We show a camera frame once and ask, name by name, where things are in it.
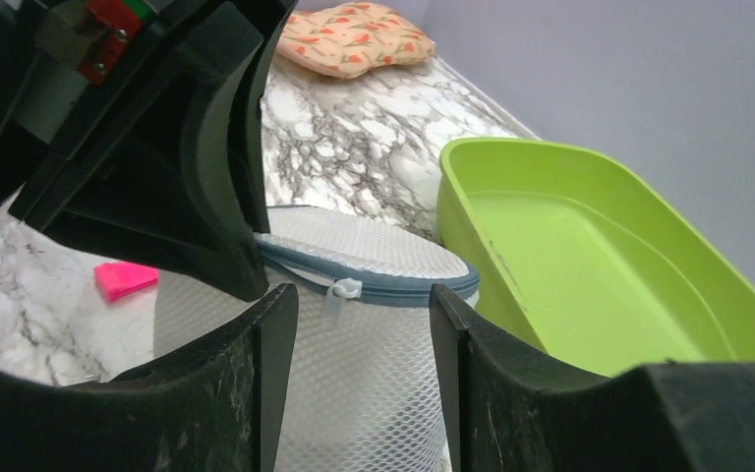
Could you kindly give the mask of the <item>white mesh laundry bag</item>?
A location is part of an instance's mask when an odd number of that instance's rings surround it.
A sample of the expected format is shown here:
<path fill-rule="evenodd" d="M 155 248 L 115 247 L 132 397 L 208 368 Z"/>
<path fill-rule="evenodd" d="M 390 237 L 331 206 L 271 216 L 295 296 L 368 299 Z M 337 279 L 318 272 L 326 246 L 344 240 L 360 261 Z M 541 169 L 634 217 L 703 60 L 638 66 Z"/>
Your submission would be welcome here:
<path fill-rule="evenodd" d="M 446 448 L 429 315 L 443 284 L 476 303 L 480 276 L 399 226 L 317 206 L 273 206 L 256 241 L 299 316 L 275 467 L 437 471 Z"/>

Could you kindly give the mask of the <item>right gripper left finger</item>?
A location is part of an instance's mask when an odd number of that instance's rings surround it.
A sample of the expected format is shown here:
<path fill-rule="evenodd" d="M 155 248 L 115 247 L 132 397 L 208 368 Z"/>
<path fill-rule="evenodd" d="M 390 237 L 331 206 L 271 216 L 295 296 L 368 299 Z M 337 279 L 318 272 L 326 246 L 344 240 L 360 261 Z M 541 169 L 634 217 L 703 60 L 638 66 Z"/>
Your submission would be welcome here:
<path fill-rule="evenodd" d="M 107 383 L 0 372 L 0 471 L 271 471 L 299 312 L 281 284 Z"/>

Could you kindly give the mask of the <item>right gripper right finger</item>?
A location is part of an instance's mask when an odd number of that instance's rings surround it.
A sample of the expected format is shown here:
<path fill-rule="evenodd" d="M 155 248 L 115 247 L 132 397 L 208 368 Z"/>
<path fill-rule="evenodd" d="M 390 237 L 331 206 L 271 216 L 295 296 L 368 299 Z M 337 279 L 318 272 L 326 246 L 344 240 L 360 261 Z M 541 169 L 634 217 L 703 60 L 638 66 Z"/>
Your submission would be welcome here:
<path fill-rule="evenodd" d="M 456 471 L 755 471 L 755 363 L 644 364 L 603 377 L 430 295 Z"/>

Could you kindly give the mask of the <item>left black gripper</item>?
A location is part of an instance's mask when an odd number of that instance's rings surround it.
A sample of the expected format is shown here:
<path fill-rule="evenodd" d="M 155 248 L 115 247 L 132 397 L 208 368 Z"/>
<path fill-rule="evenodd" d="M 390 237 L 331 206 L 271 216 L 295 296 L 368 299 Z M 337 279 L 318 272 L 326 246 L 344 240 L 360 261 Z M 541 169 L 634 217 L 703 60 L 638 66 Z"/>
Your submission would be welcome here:
<path fill-rule="evenodd" d="M 0 1 L 0 206 L 66 247 L 260 298 L 228 148 L 260 32 L 232 1 L 176 1 L 96 87 L 33 45 L 47 10 Z"/>

